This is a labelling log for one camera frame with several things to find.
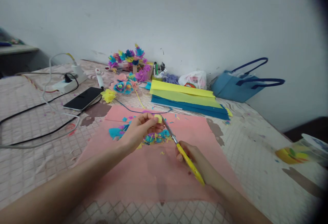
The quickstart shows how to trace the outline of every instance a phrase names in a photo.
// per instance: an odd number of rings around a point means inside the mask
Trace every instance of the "smartphone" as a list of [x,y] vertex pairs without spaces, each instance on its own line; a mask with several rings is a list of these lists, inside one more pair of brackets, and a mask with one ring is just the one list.
[[100,96],[103,90],[100,88],[90,87],[79,96],[64,104],[63,107],[72,110],[81,111],[91,104],[96,98]]

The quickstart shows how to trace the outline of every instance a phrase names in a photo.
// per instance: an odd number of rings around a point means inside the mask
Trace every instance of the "yellow scissors handle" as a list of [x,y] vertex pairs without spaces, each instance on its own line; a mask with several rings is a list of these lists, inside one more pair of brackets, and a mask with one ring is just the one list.
[[201,176],[201,174],[196,169],[195,165],[192,163],[190,158],[187,156],[183,148],[180,146],[180,144],[177,144],[178,151],[181,153],[185,161],[187,162],[188,166],[191,168],[191,171],[194,173],[196,179],[201,183],[202,186],[205,186],[205,182]]

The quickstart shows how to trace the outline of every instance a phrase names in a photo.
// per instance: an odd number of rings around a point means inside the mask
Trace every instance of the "blue bag handle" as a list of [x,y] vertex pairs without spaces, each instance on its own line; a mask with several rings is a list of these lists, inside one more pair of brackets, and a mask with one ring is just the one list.
[[258,62],[258,61],[261,61],[261,60],[265,60],[265,61],[264,61],[263,63],[261,63],[259,66],[255,67],[254,69],[245,72],[245,74],[248,75],[251,71],[257,69],[258,67],[260,67],[260,66],[263,65],[263,64],[266,64],[267,61],[268,61],[268,58],[259,58],[259,59],[256,59],[256,60],[254,60],[254,61],[251,61],[251,62],[249,62],[249,63],[247,63],[247,64],[244,64],[244,65],[238,67],[237,69],[234,69],[232,72],[235,72],[236,70],[239,70],[239,69],[241,69],[241,68],[243,68],[243,67],[246,67],[247,65],[253,64],[253,63]]
[[263,79],[250,79],[250,80],[241,80],[236,83],[237,86],[241,86],[245,82],[258,82],[258,81],[275,81],[277,83],[272,84],[262,84],[262,85],[254,85],[252,89],[257,89],[258,87],[268,87],[268,86],[280,86],[285,83],[283,79],[274,79],[274,78],[263,78]]

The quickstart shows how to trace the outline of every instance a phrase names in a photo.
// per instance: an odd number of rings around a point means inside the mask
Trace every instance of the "white plastic bag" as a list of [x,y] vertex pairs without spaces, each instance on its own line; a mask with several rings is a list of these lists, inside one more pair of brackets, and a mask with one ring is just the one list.
[[204,71],[193,71],[179,78],[181,86],[206,89],[206,73]]

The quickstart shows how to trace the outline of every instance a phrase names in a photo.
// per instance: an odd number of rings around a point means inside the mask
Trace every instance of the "scissor blade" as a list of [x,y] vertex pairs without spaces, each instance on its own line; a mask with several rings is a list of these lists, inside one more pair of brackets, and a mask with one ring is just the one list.
[[174,136],[172,130],[170,129],[169,125],[168,125],[167,122],[165,121],[164,117],[162,117],[162,121],[164,122],[164,125],[165,125],[165,127],[167,128],[167,130],[168,130],[169,134],[171,135],[172,139],[173,139],[174,142],[177,144],[178,141],[177,141],[177,139],[175,138],[175,136]]

